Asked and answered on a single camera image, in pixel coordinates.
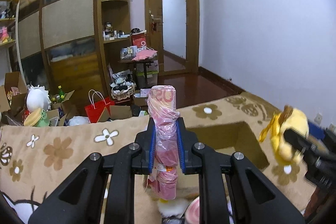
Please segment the red paper gift bag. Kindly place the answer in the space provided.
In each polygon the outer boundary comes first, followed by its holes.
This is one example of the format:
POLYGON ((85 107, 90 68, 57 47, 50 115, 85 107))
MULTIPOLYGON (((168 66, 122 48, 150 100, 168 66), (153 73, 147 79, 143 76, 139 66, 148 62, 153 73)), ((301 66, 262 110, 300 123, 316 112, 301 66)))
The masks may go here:
POLYGON ((115 105, 115 102, 109 97, 104 98, 103 95, 91 89, 88 92, 90 104, 85 106, 85 111, 90 123, 107 122, 111 119, 110 107, 115 105))

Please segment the red box on shelf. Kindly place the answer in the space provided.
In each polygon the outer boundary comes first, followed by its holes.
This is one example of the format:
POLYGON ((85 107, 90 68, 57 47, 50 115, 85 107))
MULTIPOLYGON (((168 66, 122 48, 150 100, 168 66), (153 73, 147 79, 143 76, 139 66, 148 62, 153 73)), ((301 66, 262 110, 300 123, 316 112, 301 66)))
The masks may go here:
POLYGON ((132 34, 131 42, 133 46, 137 46, 137 48, 142 48, 147 46, 146 34, 144 32, 139 32, 137 34, 132 34))

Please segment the wooden wardrobe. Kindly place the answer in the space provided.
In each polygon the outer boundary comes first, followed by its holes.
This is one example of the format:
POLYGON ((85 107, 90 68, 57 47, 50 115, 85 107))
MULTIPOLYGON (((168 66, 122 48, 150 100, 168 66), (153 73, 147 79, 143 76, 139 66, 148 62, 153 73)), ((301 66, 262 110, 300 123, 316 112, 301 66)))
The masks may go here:
POLYGON ((82 109, 88 93, 109 95, 108 66, 126 38, 105 39, 104 27, 130 32, 128 0, 20 0, 18 65, 28 86, 71 92, 82 109))

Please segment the pink tissue pack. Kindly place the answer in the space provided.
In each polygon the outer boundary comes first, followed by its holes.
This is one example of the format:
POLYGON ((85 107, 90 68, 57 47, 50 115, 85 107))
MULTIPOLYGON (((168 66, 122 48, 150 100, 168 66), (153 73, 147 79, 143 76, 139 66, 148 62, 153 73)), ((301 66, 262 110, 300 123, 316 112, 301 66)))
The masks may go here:
POLYGON ((177 146, 176 90, 170 85, 150 89, 147 99, 149 115, 154 121, 154 165, 148 178, 152 191, 162 200, 176 198, 179 163, 177 146))

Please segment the wall power outlet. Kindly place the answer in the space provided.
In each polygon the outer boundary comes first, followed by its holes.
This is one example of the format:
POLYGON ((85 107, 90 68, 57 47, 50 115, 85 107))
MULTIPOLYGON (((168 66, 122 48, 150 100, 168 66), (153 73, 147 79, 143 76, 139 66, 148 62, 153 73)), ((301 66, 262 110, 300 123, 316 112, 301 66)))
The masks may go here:
POLYGON ((314 122, 315 122, 316 124, 320 125, 321 122, 322 122, 322 118, 323 118, 322 114, 321 114, 321 113, 317 113, 317 115, 316 115, 315 118, 314 118, 314 122))

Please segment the white spiky hair plush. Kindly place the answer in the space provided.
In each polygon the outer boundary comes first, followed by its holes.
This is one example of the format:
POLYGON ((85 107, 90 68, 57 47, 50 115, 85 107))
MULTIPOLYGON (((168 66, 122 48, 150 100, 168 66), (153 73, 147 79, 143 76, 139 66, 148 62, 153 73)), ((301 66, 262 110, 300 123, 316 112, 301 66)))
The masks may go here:
POLYGON ((47 91, 44 86, 38 85, 29 87, 29 92, 26 98, 26 106, 30 113, 34 112, 38 108, 48 111, 50 104, 49 91, 47 91))

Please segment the white fluffy yellow pompom plush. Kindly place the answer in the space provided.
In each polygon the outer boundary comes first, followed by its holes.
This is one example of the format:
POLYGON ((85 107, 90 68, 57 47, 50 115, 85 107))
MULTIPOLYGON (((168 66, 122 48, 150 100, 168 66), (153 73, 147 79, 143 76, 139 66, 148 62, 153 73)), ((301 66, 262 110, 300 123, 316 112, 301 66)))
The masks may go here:
POLYGON ((190 202, 184 198, 176 198, 174 200, 163 200, 159 199, 157 201, 157 206, 161 216, 164 218, 169 217, 181 217, 185 213, 186 209, 189 207, 190 202))

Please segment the cardboard box on bed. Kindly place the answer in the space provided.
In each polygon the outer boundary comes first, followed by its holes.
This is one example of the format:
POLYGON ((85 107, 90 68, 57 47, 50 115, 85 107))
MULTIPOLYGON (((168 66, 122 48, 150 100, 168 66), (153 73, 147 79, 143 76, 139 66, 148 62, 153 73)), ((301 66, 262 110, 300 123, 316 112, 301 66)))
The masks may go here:
POLYGON ((269 161, 259 142, 246 122, 219 124, 205 127, 189 127, 198 141, 215 151, 232 155, 241 152, 260 170, 269 166, 269 161))

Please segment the wooden shelf with figurines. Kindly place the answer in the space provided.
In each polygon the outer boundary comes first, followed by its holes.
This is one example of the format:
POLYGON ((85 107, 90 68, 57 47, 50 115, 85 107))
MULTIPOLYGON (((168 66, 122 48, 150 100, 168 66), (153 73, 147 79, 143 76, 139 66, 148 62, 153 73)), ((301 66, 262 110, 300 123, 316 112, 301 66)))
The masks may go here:
POLYGON ((20 0, 1 0, 1 85, 5 83, 6 73, 23 69, 19 51, 20 0))

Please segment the small cardboard box with papers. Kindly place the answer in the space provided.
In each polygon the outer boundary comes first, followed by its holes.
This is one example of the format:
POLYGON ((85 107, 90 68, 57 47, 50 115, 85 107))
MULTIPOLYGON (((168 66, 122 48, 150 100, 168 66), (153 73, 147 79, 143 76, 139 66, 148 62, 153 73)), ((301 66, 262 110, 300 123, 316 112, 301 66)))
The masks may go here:
POLYGON ((150 92, 150 89, 136 90, 133 94, 134 104, 140 107, 146 106, 149 92, 150 92))

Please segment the green glass bottle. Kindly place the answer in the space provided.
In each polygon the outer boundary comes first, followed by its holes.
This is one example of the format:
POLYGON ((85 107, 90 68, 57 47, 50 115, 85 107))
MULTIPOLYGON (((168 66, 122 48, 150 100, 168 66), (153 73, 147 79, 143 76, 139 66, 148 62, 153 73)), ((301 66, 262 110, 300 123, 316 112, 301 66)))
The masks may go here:
POLYGON ((63 102, 66 95, 65 95, 64 91, 62 90, 61 85, 58 86, 58 90, 59 90, 59 102, 63 102))

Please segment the pink swirl roll plush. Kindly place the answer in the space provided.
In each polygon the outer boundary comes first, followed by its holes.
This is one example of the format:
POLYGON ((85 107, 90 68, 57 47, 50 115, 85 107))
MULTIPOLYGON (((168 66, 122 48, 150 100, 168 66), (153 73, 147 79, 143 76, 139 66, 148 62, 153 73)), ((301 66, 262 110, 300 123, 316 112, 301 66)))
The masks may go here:
POLYGON ((199 197, 193 200, 186 212, 185 212, 185 220, 188 224, 200 224, 200 204, 199 197))

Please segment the storage bin under table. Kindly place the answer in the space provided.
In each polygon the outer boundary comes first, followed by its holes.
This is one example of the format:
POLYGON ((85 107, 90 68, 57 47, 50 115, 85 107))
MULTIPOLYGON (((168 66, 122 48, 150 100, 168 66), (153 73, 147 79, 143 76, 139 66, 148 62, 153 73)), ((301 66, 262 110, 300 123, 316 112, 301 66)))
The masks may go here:
POLYGON ((159 64, 157 60, 151 63, 138 63, 136 65, 136 77, 138 87, 151 88, 158 83, 159 64))

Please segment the small black side table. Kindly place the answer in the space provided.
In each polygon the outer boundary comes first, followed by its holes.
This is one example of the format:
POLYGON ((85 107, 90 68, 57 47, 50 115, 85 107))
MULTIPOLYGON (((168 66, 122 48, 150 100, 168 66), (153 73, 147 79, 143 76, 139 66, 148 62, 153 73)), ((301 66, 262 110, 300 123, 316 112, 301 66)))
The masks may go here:
POLYGON ((146 58, 146 59, 143 59, 143 60, 120 59, 118 62, 120 64, 131 64, 133 66, 135 66, 136 64, 142 64, 144 80, 145 80, 145 87, 149 88, 150 85, 148 84, 148 76, 147 76, 148 69, 147 69, 147 66, 152 64, 156 60, 157 60, 156 57, 151 57, 151 58, 146 58))

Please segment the yellow green frog toy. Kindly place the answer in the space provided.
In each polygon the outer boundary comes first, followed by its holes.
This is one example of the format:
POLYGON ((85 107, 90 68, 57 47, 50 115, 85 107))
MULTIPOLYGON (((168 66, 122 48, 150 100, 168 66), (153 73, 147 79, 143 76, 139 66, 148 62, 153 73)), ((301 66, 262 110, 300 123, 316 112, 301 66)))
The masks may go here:
POLYGON ((29 127, 48 127, 50 120, 47 112, 42 108, 38 108, 29 114, 23 124, 29 127))

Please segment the wooden door with glass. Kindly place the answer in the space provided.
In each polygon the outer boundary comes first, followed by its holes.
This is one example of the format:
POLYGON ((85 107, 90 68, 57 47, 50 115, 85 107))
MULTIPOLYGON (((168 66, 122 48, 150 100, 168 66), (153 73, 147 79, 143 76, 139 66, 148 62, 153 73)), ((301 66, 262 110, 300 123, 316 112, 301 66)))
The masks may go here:
POLYGON ((145 22, 160 75, 197 72, 199 0, 145 0, 145 22))

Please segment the wicker basket with items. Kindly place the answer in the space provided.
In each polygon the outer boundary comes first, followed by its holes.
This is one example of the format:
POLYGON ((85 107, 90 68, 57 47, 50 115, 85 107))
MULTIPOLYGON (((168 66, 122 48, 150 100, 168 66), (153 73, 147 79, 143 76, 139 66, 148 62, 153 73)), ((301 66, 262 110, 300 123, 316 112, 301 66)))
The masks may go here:
POLYGON ((130 98, 136 88, 131 71, 125 70, 112 74, 111 97, 114 100, 121 101, 130 98))

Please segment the open cardboard box on floor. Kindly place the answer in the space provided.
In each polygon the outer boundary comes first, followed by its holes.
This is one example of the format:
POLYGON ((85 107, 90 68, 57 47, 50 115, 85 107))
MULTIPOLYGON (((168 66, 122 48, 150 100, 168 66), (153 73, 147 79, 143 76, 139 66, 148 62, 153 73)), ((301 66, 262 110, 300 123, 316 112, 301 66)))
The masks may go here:
POLYGON ((1 86, 1 112, 19 114, 26 104, 27 92, 20 72, 6 73, 5 84, 1 86))

